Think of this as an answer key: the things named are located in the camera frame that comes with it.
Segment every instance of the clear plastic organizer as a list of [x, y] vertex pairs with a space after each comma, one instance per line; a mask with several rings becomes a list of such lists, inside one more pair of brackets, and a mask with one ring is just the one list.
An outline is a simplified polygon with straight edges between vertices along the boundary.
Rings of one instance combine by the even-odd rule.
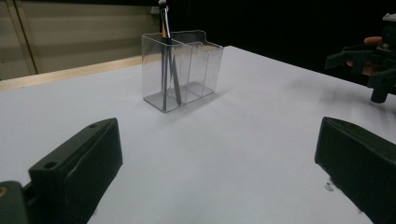
[[169, 112], [215, 91], [223, 47], [207, 42], [204, 31], [142, 35], [143, 99]]

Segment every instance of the paintbrush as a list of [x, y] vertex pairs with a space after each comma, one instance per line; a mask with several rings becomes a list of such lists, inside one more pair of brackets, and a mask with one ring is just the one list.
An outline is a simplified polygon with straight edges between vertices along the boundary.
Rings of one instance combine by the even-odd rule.
[[[172, 38], [171, 38], [171, 33], [169, 30], [169, 20], [168, 20], [168, 6], [166, 5], [166, 0], [160, 0], [158, 2], [160, 6], [160, 13], [161, 13], [161, 18], [163, 20], [163, 42], [171, 46], [172, 45]], [[177, 77], [177, 67], [176, 67], [176, 62], [174, 62], [175, 58], [172, 57], [172, 48], [166, 48], [165, 50], [165, 57], [163, 58], [163, 62], [165, 63], [165, 66], [163, 68], [165, 69], [165, 72], [163, 71], [163, 83], [164, 87], [166, 88], [166, 82], [167, 82], [167, 75], [166, 75], [166, 67], [167, 64], [170, 64], [170, 73], [171, 77], [174, 80], [174, 85], [175, 85], [175, 95], [177, 99], [177, 104], [181, 105], [181, 96], [180, 96], [180, 87], [178, 84], [178, 77]], [[163, 99], [164, 103], [166, 104], [166, 94]]]

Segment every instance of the table surface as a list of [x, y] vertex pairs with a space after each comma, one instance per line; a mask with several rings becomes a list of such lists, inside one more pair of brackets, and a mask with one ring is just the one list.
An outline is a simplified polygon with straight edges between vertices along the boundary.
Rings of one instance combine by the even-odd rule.
[[396, 98], [226, 47], [216, 92], [170, 113], [141, 64], [0, 91], [0, 181], [91, 123], [117, 118], [124, 164], [89, 223], [372, 223], [314, 162], [323, 117], [395, 142]]

